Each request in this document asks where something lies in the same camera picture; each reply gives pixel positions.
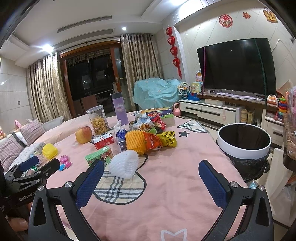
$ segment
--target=air conditioning vent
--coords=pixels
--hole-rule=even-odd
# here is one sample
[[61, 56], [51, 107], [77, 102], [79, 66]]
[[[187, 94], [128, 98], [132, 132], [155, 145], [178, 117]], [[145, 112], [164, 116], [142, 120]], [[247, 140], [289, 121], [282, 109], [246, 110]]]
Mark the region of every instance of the air conditioning vent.
[[98, 17], [98, 18], [91, 18], [91, 19], [88, 19], [88, 20], [83, 20], [83, 21], [80, 21], [80, 22], [77, 22], [77, 23], [69, 24], [69, 25], [67, 25], [65, 27], [58, 28], [57, 32], [59, 33], [59, 32], [65, 31], [67, 29], [74, 28], [74, 27], [77, 27], [77, 26], [80, 26], [80, 25], [83, 25], [83, 24], [86, 24], [86, 23], [93, 23], [93, 22], [97, 22], [97, 21], [110, 20], [110, 19], [112, 19], [112, 15]]
[[62, 42], [54, 45], [53, 47], [54, 47], [54, 49], [58, 49], [62, 46], [65, 46], [70, 43], [74, 43], [79, 40], [84, 40], [84, 39], [88, 39], [88, 38], [92, 38], [92, 37], [96, 37], [96, 36], [100, 36], [100, 35], [112, 34], [113, 30], [114, 29], [111, 28], [111, 29], [99, 30], [99, 31], [95, 31], [95, 32], [87, 33], [87, 34], [82, 34], [82, 35], [67, 39], [65, 41], [62, 41]]

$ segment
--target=toy ferris wheel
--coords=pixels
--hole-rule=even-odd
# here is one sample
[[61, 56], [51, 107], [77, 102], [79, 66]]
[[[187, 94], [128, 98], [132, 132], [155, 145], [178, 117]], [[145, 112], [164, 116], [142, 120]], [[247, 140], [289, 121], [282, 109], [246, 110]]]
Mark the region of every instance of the toy ferris wheel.
[[191, 86], [186, 82], [182, 82], [178, 86], [178, 91], [179, 91], [179, 95], [188, 94], [189, 92], [191, 92]]

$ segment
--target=pink kettlebell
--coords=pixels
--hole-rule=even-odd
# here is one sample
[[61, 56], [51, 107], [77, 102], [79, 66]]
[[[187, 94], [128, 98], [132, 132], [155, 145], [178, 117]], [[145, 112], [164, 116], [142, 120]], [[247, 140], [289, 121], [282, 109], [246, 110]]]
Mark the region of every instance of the pink kettlebell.
[[181, 115], [181, 110], [179, 109], [179, 102], [174, 104], [174, 109], [173, 109], [173, 114], [174, 116], [180, 116]]

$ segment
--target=teal cloth cover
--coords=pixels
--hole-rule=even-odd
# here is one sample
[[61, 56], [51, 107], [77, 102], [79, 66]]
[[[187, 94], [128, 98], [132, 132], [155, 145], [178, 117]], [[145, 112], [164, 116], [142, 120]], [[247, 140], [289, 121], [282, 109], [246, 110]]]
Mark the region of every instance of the teal cloth cover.
[[135, 83], [133, 101], [142, 109], [171, 107], [179, 102], [178, 95], [179, 80], [163, 80], [150, 78], [139, 80]]

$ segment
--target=striped pillow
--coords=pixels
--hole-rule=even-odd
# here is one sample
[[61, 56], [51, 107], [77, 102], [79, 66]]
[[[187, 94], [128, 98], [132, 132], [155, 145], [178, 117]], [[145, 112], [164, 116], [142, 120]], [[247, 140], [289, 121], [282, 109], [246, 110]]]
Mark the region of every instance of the striped pillow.
[[23, 149], [24, 148], [13, 138], [12, 135], [8, 137], [3, 145], [0, 146], [0, 161], [5, 172], [8, 171], [10, 165]]
[[33, 122], [30, 122], [29, 124], [23, 126], [20, 129], [20, 132], [30, 146], [34, 143], [35, 140], [37, 140], [42, 134], [45, 133], [45, 130], [38, 120], [34, 120]]

